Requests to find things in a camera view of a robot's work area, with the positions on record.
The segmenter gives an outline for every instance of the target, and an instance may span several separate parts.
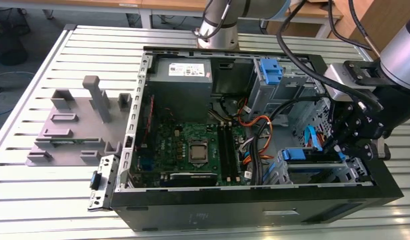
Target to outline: ram slot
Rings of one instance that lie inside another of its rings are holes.
[[[236,181],[238,166],[233,129],[229,126],[220,126],[217,133],[222,179],[229,180],[230,178],[232,181]]]

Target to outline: circuit board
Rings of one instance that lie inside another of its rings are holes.
[[[220,125],[205,123],[161,124],[155,139],[154,153],[141,155],[137,169],[131,168],[139,187],[161,187],[162,173],[213,173],[217,174],[218,186],[245,185],[240,177],[222,177]],[[234,145],[236,169],[240,169],[237,149],[245,141],[242,126],[230,126]]]

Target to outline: black cable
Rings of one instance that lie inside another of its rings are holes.
[[[180,26],[184,25],[185,21],[186,21],[188,16],[184,18],[184,21],[181,21],[180,25],[177,25],[176,27],[173,27],[173,29],[176,30]]]
[[[249,151],[250,151],[250,155],[252,155],[254,153],[254,144],[250,144]],[[256,160],[257,160],[257,158],[253,157],[253,155],[252,155],[252,163],[253,163],[252,185],[257,185],[258,179],[260,179],[258,165],[257,165]]]
[[[252,143],[252,161],[256,159],[256,166],[257,166],[257,178],[256,178],[256,184],[262,185],[264,184],[264,165],[262,165],[262,158],[260,154],[260,136],[256,135]]]
[[[333,87],[334,89],[340,90],[341,92],[346,93],[352,99],[362,101],[364,104],[368,106],[368,108],[372,111],[377,111],[380,112],[382,110],[382,106],[380,105],[380,103],[370,98],[366,94],[364,94],[361,91],[353,89],[352,87],[341,84],[340,82],[334,81],[333,79],[328,78],[326,76],[321,75],[318,72],[316,72],[313,69],[310,69],[305,63],[297,58],[297,56],[294,55],[294,53],[292,52],[282,34],[284,34],[284,29],[286,28],[289,22],[292,21],[292,19],[296,17],[296,15],[298,14],[301,8],[304,7],[304,5],[306,4],[308,0],[302,0],[301,4],[297,6],[297,8],[294,9],[293,13],[290,14],[290,16],[286,18],[286,20],[282,23],[282,26],[278,30],[277,33],[277,40],[281,46],[282,51],[285,52],[286,56],[290,58],[290,60],[293,61],[293,63],[297,65],[297,67],[309,75],[312,76],[317,81],[322,82],[324,84],[329,85],[330,87]]]
[[[158,16],[158,18],[161,18],[161,20],[164,21],[162,24],[168,24],[168,23],[169,23],[168,20],[165,20],[165,19],[162,18],[162,16],[160,16],[160,15],[157,15],[157,16]]]
[[[350,15],[352,15],[352,18],[353,18],[353,21],[354,21],[354,24],[357,25],[357,28],[362,34],[362,36],[366,38],[369,37],[369,34],[368,34],[368,31],[358,19],[358,16],[357,16],[357,11],[356,11],[356,6],[354,6],[354,0],[349,0],[349,10],[350,10]]]
[[[280,107],[272,112],[269,118],[270,118],[270,121],[274,121],[276,117],[293,105],[293,104],[297,104],[300,102],[317,102],[322,99],[324,97],[322,96],[302,96],[302,97],[298,97],[296,99],[292,99],[289,101],[286,101],[284,104],[280,105]],[[265,131],[265,128],[268,126],[268,123],[265,122],[260,129],[258,129],[258,136],[262,134],[262,132]]]
[[[206,7],[205,7],[205,11],[204,11],[204,14],[202,14],[202,18],[206,19],[206,12],[209,10],[209,7],[213,3],[213,0],[210,0],[210,2],[208,3]],[[233,0],[228,0],[228,13],[226,15],[224,16],[222,20],[220,21],[220,24],[217,25],[217,28],[214,29],[214,31],[208,35],[208,36],[204,36],[201,33],[196,33],[196,31],[192,31],[193,34],[197,36],[197,38],[202,39],[202,40],[208,40],[210,38],[213,38],[218,32],[221,31],[222,29],[222,26],[224,26],[224,23],[226,21],[226,18],[228,18],[228,15],[229,15],[229,9],[232,8],[232,3],[233,3]]]
[[[340,32],[338,32],[338,30],[337,30],[337,27],[336,27],[336,25],[334,25],[333,0],[329,0],[328,3],[329,3],[328,12],[329,12],[330,27],[332,27],[332,31],[333,31],[334,35],[337,36],[337,38],[341,39],[344,42],[346,42],[346,43],[349,43],[349,44],[352,44],[352,45],[356,45],[356,46],[360,47],[360,48],[364,48],[364,49],[372,51],[372,47],[370,47],[369,45],[362,44],[362,43],[360,43],[360,42],[357,42],[357,41],[354,41],[354,40],[352,40],[352,39],[344,37],[344,36],[340,34]]]

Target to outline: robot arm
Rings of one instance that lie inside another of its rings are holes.
[[[290,3],[290,0],[210,0],[204,11],[201,29],[194,32],[200,47],[236,49],[238,18],[276,18],[285,14]]]

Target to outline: aluminum extrusion table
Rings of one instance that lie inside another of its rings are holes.
[[[324,56],[328,64],[368,59],[349,44],[286,37],[296,53]],[[241,50],[281,52],[274,36],[240,35]],[[133,232],[117,213],[87,212],[94,166],[27,167],[34,140],[50,114],[55,89],[89,96],[85,75],[102,79],[110,97],[134,91],[143,46],[196,47],[189,31],[78,26],[65,30],[0,130],[0,239],[405,239],[410,240],[410,121],[386,140],[386,161],[405,197],[330,224],[202,231]]]

